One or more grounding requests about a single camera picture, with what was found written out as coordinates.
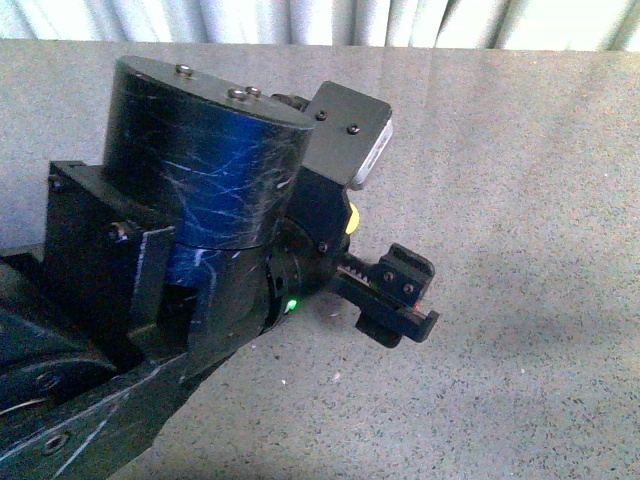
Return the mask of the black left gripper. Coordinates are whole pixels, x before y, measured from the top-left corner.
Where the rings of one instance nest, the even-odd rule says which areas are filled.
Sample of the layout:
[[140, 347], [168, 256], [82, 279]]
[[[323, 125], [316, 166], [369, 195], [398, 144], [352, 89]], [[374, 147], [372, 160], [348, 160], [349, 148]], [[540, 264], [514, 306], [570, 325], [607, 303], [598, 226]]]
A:
[[439, 317], [418, 309], [434, 265], [398, 243], [375, 263], [351, 254], [349, 204], [346, 186], [301, 169], [268, 260], [270, 311], [263, 329], [274, 328], [303, 298], [326, 291], [359, 309], [357, 329], [377, 343], [425, 341]]

